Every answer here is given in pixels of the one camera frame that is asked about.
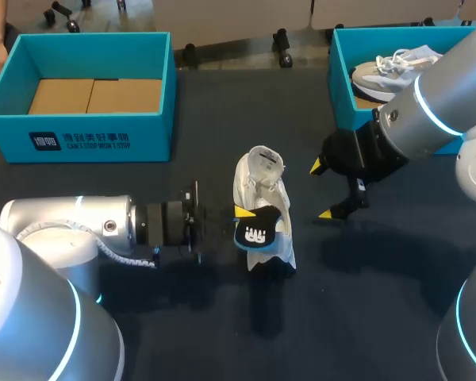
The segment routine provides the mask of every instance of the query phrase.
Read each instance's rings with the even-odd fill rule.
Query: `blue box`
[[[372,119],[371,109],[359,109],[356,105],[349,81],[353,67],[375,61],[376,56],[392,56],[400,48],[413,49],[425,44],[444,54],[474,30],[473,26],[336,29],[330,52],[328,87],[337,126],[358,129]],[[462,142],[458,137],[437,153],[457,153]]]
[[[41,79],[162,79],[159,112],[28,115]],[[0,74],[0,150],[9,163],[167,161],[175,93],[169,33],[20,35]],[[88,133],[109,143],[70,145]]]

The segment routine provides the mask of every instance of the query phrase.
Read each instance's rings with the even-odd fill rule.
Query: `cardboard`
[[[158,113],[162,80],[160,79],[119,79],[121,113]]]
[[[90,96],[87,114],[116,113],[118,108],[119,90],[117,80],[95,80]]]
[[[158,113],[161,94],[161,79],[95,80],[87,113]]]
[[[382,106],[382,103],[367,101],[366,99],[361,99],[360,97],[357,97],[356,95],[355,95],[355,102],[356,102],[356,107],[358,107],[359,109],[375,109],[379,106]]]
[[[84,114],[93,79],[41,79],[29,114]]]

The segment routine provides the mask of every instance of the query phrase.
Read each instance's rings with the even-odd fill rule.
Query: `black tablecloth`
[[[198,179],[217,222],[238,159],[257,144],[283,156],[290,279],[251,279],[224,227],[200,268],[173,249],[158,271],[102,266],[126,379],[440,379],[437,327],[476,262],[476,205],[458,187],[455,158],[438,156],[373,185],[371,209],[349,222],[314,222],[347,193],[337,175],[309,176],[335,128],[326,75],[179,72],[166,164],[9,165],[0,154],[0,210],[12,198],[79,194],[162,201]]]

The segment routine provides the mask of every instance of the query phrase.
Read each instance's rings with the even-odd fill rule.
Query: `sneaker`
[[[245,210],[274,206],[281,213],[275,225],[275,245],[271,246],[272,249],[261,252],[247,250],[249,271],[256,264],[264,264],[276,256],[296,269],[289,215],[290,201],[281,178],[283,172],[282,157],[262,145],[246,153],[236,166],[233,184],[235,204]]]
[[[377,56],[375,62],[358,65],[351,75],[352,84],[372,100],[389,102],[442,56],[427,45],[399,49],[391,57]]]

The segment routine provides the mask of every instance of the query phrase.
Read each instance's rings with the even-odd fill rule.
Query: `white shoelace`
[[[407,58],[409,57],[409,54],[406,55],[406,52],[409,52],[409,50],[398,49],[390,57],[375,57],[375,64],[378,67],[379,72],[382,74],[388,74],[392,71],[411,71],[416,67],[416,65],[424,64],[426,62],[431,62],[434,64],[438,60],[436,56],[431,56],[427,58],[421,58],[419,60],[408,61]]]

